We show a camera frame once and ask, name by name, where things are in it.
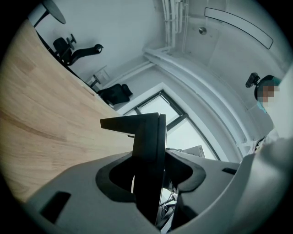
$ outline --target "wooden table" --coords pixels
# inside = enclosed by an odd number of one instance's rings
[[[25,201],[71,166],[131,151],[132,138],[100,127],[115,116],[25,21],[0,69],[0,163],[14,196]]]

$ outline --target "window pane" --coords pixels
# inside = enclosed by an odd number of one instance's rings
[[[216,160],[210,147],[188,119],[183,120],[167,133],[167,148],[184,150],[198,145],[202,146],[205,158]]]
[[[154,100],[140,108],[142,114],[158,112],[166,115],[166,124],[179,117],[177,112],[161,97],[158,96]]]
[[[129,115],[137,115],[137,113],[135,111],[130,111],[129,113],[125,114],[126,116],[129,116]]]

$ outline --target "light wood surface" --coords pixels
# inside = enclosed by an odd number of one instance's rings
[[[0,162],[14,196],[25,201],[71,166],[131,151],[132,138],[100,127],[115,116],[25,21],[0,70]]]

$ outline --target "wooden tabletop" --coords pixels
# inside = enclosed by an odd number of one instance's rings
[[[25,21],[0,69],[0,163],[14,196],[25,201],[71,166],[131,151],[132,138],[100,127],[115,116]]]

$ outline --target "black window frame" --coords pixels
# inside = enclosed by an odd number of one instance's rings
[[[217,155],[216,151],[211,146],[211,144],[209,143],[209,141],[206,139],[205,135],[196,126],[196,124],[191,120],[191,118],[189,117],[189,115],[164,90],[161,90],[158,93],[152,95],[148,99],[144,100],[142,103],[138,104],[137,106],[135,106],[134,108],[132,108],[131,110],[129,110],[124,115],[127,115],[131,111],[135,111],[138,115],[141,115],[140,108],[142,108],[143,106],[145,106],[146,104],[148,104],[149,102],[153,101],[155,98],[157,98],[159,96],[162,97],[176,111],[176,113],[179,115],[175,120],[173,120],[171,123],[169,123],[167,125],[167,132],[169,130],[171,130],[172,128],[174,128],[175,126],[177,126],[183,120],[187,119],[191,123],[191,125],[195,128],[195,130],[200,134],[200,136],[204,139],[204,141],[206,142],[206,144],[209,146],[209,148],[211,149],[211,151],[214,153],[216,159],[220,161],[219,156]]]

